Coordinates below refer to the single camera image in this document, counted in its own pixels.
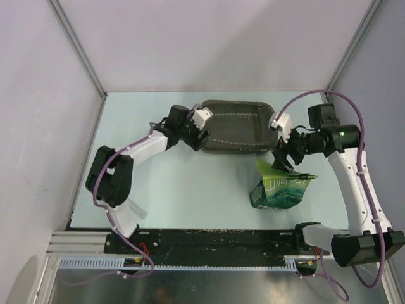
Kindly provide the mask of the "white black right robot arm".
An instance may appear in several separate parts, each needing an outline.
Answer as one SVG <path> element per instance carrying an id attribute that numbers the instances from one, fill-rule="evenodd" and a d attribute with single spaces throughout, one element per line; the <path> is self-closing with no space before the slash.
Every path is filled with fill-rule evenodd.
<path id="1" fill-rule="evenodd" d="M 404 233 L 393 230 L 378 202 L 366 152 L 360 146 L 361 131 L 356 125 L 340 124 L 332 104 L 312 106 L 308 116 L 313 131 L 298 133 L 290 115 L 272 115 L 269 128 L 281 133 L 272 149 L 273 167 L 291 173 L 306 155 L 323 154 L 338 180 L 348 228 L 298 224 L 302 232 L 293 236 L 293 249 L 299 254 L 307 254 L 314 246 L 326 250 L 341 267 L 386 261 L 404 246 Z"/>

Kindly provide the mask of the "green litter bag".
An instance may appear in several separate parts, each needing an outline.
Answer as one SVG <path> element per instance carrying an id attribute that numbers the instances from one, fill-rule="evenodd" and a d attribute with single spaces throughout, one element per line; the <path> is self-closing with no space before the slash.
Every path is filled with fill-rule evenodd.
<path id="1" fill-rule="evenodd" d="M 274 170 L 264 160 L 256 160 L 260 181 L 249 193 L 251 206 L 255 209 L 287 210 L 298 205 L 310 182 L 314 179 L 286 179 L 291 173 Z"/>

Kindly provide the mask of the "clear plastic scoop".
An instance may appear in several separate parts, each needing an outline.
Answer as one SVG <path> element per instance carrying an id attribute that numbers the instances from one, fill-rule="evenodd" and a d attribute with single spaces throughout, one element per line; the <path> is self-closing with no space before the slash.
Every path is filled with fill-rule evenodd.
<path id="1" fill-rule="evenodd" d="M 140 218 L 140 219 L 145 219 L 147 217 L 147 212 L 145 209 L 143 209 L 141 206 L 139 206 L 137 203 L 132 201 L 130 198 L 127 198 L 127 203 L 129 208 L 131 209 L 134 214 Z"/>

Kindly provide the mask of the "black bag clip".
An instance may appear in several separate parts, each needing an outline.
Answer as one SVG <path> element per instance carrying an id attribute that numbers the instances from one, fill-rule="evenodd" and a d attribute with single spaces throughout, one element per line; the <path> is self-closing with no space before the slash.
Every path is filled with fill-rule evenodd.
<path id="1" fill-rule="evenodd" d="M 315 174 L 298 173 L 298 172 L 292 172 L 291 174 L 286 176 L 286 179 L 299 179 L 299 180 L 309 180 L 309 179 L 316 179 L 316 178 L 318 178 L 318 176 Z"/>

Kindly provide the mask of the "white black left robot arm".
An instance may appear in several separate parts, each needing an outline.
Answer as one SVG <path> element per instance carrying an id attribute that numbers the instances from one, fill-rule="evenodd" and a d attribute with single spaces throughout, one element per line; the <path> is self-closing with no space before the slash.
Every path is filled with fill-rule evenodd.
<path id="1" fill-rule="evenodd" d="M 212 117 L 211 110 L 200 104 L 191 109 L 173 105 L 162 121 L 150 124 L 143 138 L 120 149 L 101 146 L 97 150 L 85 187 L 92 194 L 93 204 L 104 210 L 112 230 L 120 235 L 117 244 L 124 252 L 133 253 L 140 245 L 129 200 L 133 169 L 179 141 L 199 151 L 210 135 L 206 124 Z"/>

